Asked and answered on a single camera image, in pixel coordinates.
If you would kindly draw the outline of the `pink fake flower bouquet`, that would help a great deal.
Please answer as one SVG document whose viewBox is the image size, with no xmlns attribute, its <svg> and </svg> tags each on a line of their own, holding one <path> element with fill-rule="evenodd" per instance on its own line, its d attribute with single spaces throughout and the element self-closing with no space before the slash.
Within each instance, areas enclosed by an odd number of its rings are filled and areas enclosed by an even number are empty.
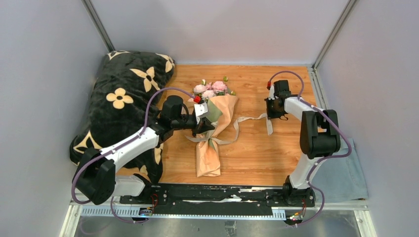
<svg viewBox="0 0 419 237">
<path fill-rule="evenodd" d="M 205 79 L 201 80 L 201 83 L 196 85 L 192 92 L 195 96 L 199 96 L 201 99 L 208 101 L 210 98 L 216 96 L 225 96 L 225 95 L 232 95 L 236 96 L 236 92 L 231 90 L 227 82 L 229 78 L 224 76 L 222 80 L 218 80 L 215 82 L 208 82 Z"/>
</svg>

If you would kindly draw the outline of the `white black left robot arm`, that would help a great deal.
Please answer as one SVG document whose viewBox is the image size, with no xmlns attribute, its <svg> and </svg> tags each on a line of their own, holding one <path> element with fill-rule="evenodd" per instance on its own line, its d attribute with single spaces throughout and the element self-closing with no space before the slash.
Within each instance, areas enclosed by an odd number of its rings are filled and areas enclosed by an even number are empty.
<svg viewBox="0 0 419 237">
<path fill-rule="evenodd" d="M 192 113 L 183 114 L 182 111 L 187 109 L 183 99 L 169 96 L 158 116 L 145 121 L 144 127 L 133 135 L 101 150 L 87 149 L 71 188 L 73 196 L 75 191 L 80 191 L 87 200 L 73 200 L 79 204 L 92 202 L 100 205 L 114 196 L 132 196 L 139 204 L 147 203 L 151 199 L 151 190 L 145 182 L 137 175 L 123 176 L 117 172 L 139 155 L 164 143 L 176 130 L 190 129 L 193 135 L 213 130 L 207 103 L 198 97 L 194 101 Z"/>
</svg>

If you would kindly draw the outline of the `green and peach wrapping paper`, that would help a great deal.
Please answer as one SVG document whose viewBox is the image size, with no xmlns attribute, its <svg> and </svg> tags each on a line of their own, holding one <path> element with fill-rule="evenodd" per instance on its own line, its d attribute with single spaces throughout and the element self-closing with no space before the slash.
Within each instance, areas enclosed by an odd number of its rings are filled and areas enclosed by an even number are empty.
<svg viewBox="0 0 419 237">
<path fill-rule="evenodd" d="M 207 101 L 205 108 L 207 118 L 214 128 L 209 131 L 199 133 L 195 137 L 187 139 L 195 142 L 196 145 L 196 176 L 219 176 L 220 159 L 219 146 L 234 143 L 238 139 L 238 121 L 233 121 L 234 107 L 238 97 L 234 95 L 215 96 Z M 235 129 L 234 138 L 230 141 L 218 139 L 218 135 L 230 124 Z"/>
</svg>

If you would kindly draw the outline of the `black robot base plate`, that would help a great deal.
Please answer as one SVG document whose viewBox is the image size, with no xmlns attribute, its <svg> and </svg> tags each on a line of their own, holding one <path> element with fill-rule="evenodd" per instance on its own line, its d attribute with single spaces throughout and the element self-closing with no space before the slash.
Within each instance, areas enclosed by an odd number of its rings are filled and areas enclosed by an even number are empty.
<svg viewBox="0 0 419 237">
<path fill-rule="evenodd" d="M 145 188 L 137 197 L 122 196 L 121 204 L 143 204 L 156 214 L 267 216 L 273 207 L 296 208 L 315 205 L 315 195 L 308 202 L 284 204 L 280 186 L 229 186 L 204 184 L 159 184 Z"/>
</svg>

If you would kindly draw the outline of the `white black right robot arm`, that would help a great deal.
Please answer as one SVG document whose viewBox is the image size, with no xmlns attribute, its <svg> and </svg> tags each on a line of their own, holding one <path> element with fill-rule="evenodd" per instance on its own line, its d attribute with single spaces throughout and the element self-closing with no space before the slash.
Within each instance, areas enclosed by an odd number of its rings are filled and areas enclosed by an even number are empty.
<svg viewBox="0 0 419 237">
<path fill-rule="evenodd" d="M 299 146 L 301 157 L 295 170 L 286 177 L 281 197 L 287 206 L 308 202 L 313 196 L 309 186 L 321 165 L 321 159 L 340 149 L 340 134 L 337 131 L 337 113 L 319 109 L 302 97 L 293 95 L 287 80 L 268 82 L 269 96 L 265 99 L 269 119 L 285 115 L 297 118 L 300 124 Z"/>
</svg>

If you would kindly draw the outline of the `white gold-lettered ribbon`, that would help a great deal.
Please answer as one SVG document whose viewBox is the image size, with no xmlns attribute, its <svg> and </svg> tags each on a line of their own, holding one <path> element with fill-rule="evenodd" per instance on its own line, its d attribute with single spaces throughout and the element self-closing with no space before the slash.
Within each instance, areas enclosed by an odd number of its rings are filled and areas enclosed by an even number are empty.
<svg viewBox="0 0 419 237">
<path fill-rule="evenodd" d="M 247 120 L 260 120 L 260 119 L 265 119 L 266 122 L 266 131 L 268 136 L 271 135 L 273 133 L 273 125 L 272 125 L 272 121 L 268 118 L 267 113 L 262 113 L 259 117 L 238 117 L 234 123 L 233 123 L 233 127 L 235 129 L 235 137 L 233 138 L 233 140 L 231 141 L 226 141 L 226 140 L 220 140 L 217 139 L 215 137 L 213 137 L 212 135 L 214 134 L 214 130 L 211 130 L 209 132 L 207 132 L 203 137 L 199 137 L 199 138 L 194 138 L 194 137 L 188 137 L 185 136 L 188 140 L 195 142 L 195 143 L 199 143 L 199 142 L 207 142 L 207 141 L 213 141 L 219 145 L 227 145 L 227 144 L 231 144 L 237 141 L 238 137 L 239 137 L 239 123 L 247 121 Z"/>
</svg>

